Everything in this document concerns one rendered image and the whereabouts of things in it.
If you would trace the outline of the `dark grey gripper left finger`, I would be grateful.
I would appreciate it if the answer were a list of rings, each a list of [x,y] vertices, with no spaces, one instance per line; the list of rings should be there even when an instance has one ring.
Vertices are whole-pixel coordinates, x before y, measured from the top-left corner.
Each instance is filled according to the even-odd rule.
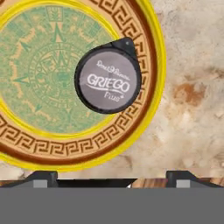
[[[57,187],[58,173],[56,171],[35,171],[23,180],[6,184],[5,187],[51,188]]]

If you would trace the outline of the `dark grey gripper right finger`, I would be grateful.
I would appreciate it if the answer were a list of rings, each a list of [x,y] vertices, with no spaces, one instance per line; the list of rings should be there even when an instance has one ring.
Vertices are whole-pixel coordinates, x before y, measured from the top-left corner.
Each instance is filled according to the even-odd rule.
[[[200,180],[189,171],[168,171],[166,173],[166,179],[166,187],[170,188],[219,187],[219,185],[214,183]]]

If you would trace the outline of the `yellow rimmed patterned plate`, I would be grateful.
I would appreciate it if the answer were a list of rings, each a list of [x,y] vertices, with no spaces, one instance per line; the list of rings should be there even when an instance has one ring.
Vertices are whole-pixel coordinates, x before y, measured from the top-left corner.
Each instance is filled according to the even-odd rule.
[[[74,70],[90,49],[130,37],[143,75],[135,102],[115,115],[82,104]],[[0,0],[0,159],[70,172],[127,150],[155,115],[165,44],[150,0]]]

